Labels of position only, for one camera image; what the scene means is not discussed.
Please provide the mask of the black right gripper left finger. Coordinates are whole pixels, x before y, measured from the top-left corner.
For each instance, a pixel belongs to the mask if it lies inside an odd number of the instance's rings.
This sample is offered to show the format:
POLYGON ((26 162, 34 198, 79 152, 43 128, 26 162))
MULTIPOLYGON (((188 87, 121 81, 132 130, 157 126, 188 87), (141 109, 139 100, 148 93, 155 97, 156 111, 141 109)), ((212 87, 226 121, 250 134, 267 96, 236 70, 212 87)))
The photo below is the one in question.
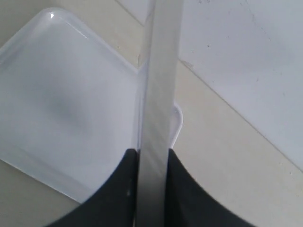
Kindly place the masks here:
POLYGON ((128 149, 111 176, 87 201, 49 226, 133 226, 137 172, 137 152, 128 149))

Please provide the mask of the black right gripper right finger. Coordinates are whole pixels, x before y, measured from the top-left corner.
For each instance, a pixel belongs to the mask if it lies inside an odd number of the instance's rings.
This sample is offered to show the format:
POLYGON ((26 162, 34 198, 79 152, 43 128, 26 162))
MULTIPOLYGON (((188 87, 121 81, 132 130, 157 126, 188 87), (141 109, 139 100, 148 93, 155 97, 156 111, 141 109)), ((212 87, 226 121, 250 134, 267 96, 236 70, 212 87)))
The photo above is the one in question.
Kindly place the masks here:
POLYGON ((169 150, 165 194, 166 227, 251 227, 211 197, 169 150))

